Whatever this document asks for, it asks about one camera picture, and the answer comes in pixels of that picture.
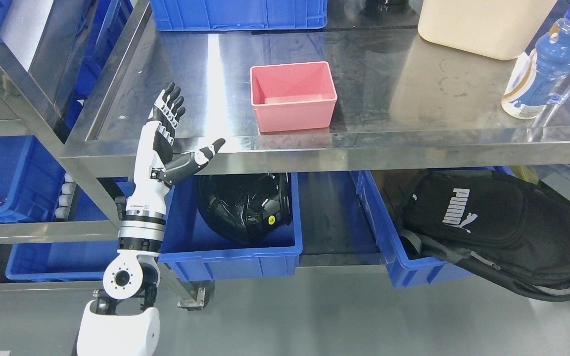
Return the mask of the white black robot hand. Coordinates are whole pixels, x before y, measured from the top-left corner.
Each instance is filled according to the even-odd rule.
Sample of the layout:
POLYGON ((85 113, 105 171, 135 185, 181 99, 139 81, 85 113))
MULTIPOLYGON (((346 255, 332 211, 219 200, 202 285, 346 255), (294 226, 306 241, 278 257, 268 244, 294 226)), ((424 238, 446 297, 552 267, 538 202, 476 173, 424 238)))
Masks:
POLYGON ((173 185, 194 176, 219 153, 226 140, 216 139, 199 150, 174 157, 176 130, 186 112, 181 88, 168 83, 154 101, 141 129, 134 164, 133 194, 127 198, 127 215, 160 217, 166 213, 166 196, 173 185))

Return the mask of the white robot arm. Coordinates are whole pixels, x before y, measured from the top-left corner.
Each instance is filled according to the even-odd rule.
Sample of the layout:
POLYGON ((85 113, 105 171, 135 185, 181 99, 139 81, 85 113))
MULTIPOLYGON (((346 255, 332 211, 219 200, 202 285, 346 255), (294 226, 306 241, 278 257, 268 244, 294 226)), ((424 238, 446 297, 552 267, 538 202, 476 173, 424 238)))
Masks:
POLYGON ((78 356, 154 354, 160 339, 160 311, 154 306, 160 284, 157 259, 165 226, 164 213, 125 212, 117 257, 84 308, 75 344, 78 356))

